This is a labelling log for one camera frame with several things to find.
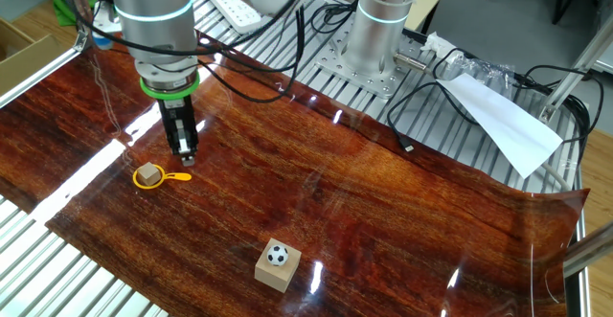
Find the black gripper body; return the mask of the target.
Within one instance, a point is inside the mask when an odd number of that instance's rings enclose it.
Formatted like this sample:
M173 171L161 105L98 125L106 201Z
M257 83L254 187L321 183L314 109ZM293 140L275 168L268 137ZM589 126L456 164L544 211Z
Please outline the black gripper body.
M177 120L182 121L185 128L195 127L193 104L190 96L178 100L160 100L159 107L166 128L175 128Z

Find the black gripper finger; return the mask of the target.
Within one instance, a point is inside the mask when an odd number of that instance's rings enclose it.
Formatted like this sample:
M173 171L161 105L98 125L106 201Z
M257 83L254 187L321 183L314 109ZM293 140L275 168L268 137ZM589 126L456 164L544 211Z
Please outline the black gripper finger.
M187 117L187 142L191 152L197 152L198 133L196 130L194 116Z
M170 128L169 142L172 153L181 157L181 162L184 167L193 166L195 163L195 152L191 152L187 142L187 128L183 126L183 122L177 120L175 128Z

